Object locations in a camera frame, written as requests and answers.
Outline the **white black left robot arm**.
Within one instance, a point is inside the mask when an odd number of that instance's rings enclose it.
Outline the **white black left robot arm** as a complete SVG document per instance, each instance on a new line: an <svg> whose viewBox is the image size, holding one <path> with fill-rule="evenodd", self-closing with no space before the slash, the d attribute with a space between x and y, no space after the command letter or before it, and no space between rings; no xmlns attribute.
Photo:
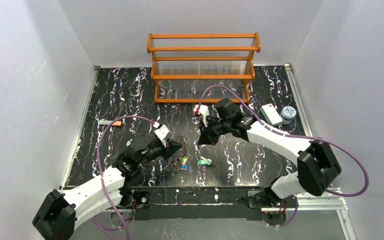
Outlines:
<svg viewBox="0 0 384 240"><path fill-rule="evenodd" d="M98 175L73 189L53 189L44 198L32 225L45 240L68 240L85 221L119 205L129 193L129 183L140 173L142 165L160 157L177 154L183 143L168 139L163 144L153 139L146 147L127 147L103 175Z"/></svg>

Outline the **cluster of tagged keys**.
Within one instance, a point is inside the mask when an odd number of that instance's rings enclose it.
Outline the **cluster of tagged keys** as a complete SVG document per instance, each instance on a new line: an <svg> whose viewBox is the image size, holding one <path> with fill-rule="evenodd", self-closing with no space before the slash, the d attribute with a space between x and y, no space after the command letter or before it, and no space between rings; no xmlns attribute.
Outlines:
<svg viewBox="0 0 384 240"><path fill-rule="evenodd" d="M189 166L189 155L187 143L183 141L182 148L179 150L178 154L175 156L172 165L175 172L187 171L190 169Z"/></svg>

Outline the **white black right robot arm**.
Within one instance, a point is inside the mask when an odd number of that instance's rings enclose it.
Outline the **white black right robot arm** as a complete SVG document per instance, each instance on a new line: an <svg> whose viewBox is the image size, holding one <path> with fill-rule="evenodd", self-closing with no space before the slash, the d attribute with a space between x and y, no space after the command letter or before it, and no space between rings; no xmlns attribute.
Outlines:
<svg viewBox="0 0 384 240"><path fill-rule="evenodd" d="M242 114L235 104L224 98L215 104L217 117L210 116L206 105L193 109L200 118L198 145L216 145L220 136L232 134L247 142L261 145L292 161L297 170L277 177L262 191L242 197L250 208L276 206L291 196L309 193L321 196L340 175L342 168L328 143L293 138L280 130L270 130L252 114Z"/></svg>

